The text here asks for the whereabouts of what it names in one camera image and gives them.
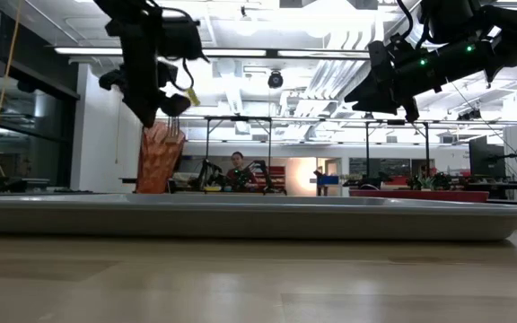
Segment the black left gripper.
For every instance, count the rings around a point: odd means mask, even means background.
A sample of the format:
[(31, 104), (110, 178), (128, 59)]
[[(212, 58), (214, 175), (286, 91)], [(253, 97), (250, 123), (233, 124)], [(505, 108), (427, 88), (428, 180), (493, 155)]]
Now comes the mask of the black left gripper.
[(168, 116), (179, 116), (190, 107), (188, 98), (178, 94), (168, 97), (160, 90), (160, 83), (167, 83), (171, 73), (158, 60), (156, 43), (145, 35), (141, 24), (111, 19), (105, 29), (109, 36), (119, 38), (123, 63), (100, 77), (102, 89), (118, 87), (123, 102), (147, 128), (153, 126), (158, 109)]

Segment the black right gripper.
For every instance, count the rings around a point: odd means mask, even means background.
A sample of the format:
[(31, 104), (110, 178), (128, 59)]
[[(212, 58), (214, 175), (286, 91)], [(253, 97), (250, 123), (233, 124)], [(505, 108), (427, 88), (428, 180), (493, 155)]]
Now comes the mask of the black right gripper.
[(371, 113), (406, 112), (406, 121), (419, 119), (415, 96), (440, 87), (436, 84), (434, 56), (425, 50), (413, 49), (406, 41), (403, 49), (388, 50), (380, 41), (368, 46), (372, 80), (363, 80), (345, 98), (354, 102), (352, 109)]

